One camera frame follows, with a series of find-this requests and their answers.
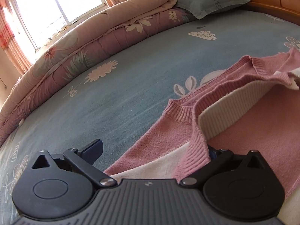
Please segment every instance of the window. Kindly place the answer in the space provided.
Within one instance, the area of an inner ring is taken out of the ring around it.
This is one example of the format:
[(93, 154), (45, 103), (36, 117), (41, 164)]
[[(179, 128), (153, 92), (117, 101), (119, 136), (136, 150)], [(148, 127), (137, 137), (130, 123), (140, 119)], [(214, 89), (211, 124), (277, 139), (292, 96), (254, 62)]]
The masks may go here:
[(104, 6), (104, 0), (10, 0), (35, 49), (63, 28)]

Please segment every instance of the red patterned curtain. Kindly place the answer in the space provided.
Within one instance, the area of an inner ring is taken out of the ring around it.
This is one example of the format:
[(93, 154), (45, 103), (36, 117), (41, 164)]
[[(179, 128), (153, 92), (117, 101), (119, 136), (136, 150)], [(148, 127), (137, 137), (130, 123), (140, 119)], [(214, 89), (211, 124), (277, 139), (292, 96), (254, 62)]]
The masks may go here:
[(16, 42), (15, 36), (5, 19), (5, 10), (8, 11), (6, 2), (0, 0), (0, 46), (18, 72), (23, 75), (31, 67), (31, 63)]

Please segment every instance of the screw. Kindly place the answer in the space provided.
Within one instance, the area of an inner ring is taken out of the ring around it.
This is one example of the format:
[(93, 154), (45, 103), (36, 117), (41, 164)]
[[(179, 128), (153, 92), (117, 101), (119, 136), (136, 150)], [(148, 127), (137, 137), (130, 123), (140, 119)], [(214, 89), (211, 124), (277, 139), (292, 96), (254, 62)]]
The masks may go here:
[(195, 178), (191, 178), (191, 177), (188, 177), (188, 178), (184, 178), (182, 180), (182, 183), (184, 185), (195, 185), (197, 183), (197, 179)]
[(114, 186), (116, 184), (116, 181), (112, 178), (104, 178), (100, 180), (100, 184), (103, 186), (110, 187), (110, 186)]

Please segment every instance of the pink floral comforter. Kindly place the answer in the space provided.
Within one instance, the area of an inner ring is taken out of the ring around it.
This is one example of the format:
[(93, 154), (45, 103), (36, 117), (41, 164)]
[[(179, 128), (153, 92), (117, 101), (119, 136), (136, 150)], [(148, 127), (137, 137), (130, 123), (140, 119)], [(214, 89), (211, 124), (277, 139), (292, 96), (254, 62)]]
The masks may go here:
[(177, 0), (128, 0), (98, 13), (53, 44), (13, 88), (0, 111), (0, 146), (38, 106), (82, 72), (161, 31), (195, 18)]

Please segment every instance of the wall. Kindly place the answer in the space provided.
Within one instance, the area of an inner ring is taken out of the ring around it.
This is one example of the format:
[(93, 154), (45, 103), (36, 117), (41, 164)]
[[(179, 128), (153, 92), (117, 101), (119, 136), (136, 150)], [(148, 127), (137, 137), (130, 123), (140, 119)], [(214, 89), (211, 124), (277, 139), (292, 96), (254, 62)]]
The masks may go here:
[(3, 83), (0, 81), (0, 108), (2, 107), (6, 98), (9, 96), (12, 87), (17, 82), (19, 77), (21, 77), (21, 75), (18, 73), (17, 69), (13, 66), (5, 52), (0, 47), (0, 78), (7, 86), (7, 89), (5, 89)]

